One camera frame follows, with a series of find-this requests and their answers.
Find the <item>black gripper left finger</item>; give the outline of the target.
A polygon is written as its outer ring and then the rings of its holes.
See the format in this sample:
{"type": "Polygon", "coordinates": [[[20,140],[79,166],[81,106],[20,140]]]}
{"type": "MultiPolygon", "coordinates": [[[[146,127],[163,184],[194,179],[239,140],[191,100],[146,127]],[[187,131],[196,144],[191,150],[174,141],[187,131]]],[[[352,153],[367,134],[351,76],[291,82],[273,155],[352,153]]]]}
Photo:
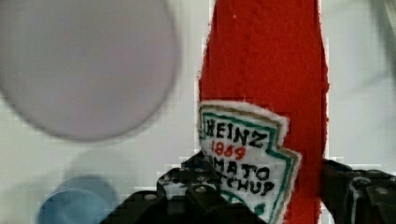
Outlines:
{"type": "Polygon", "coordinates": [[[202,151],[157,180],[157,196],[162,201],[184,200],[188,189],[201,194],[200,199],[204,198],[204,194],[208,194],[219,202],[224,201],[220,195],[219,176],[202,151]]]}

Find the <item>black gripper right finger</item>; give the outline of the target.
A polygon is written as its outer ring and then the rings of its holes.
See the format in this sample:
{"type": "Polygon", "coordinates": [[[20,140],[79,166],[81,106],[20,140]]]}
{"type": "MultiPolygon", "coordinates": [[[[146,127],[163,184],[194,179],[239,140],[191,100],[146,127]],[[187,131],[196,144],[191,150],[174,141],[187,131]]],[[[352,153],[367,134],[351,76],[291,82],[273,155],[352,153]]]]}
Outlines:
{"type": "Polygon", "coordinates": [[[320,198],[335,224],[396,224],[395,176],[322,160],[320,198]]]}

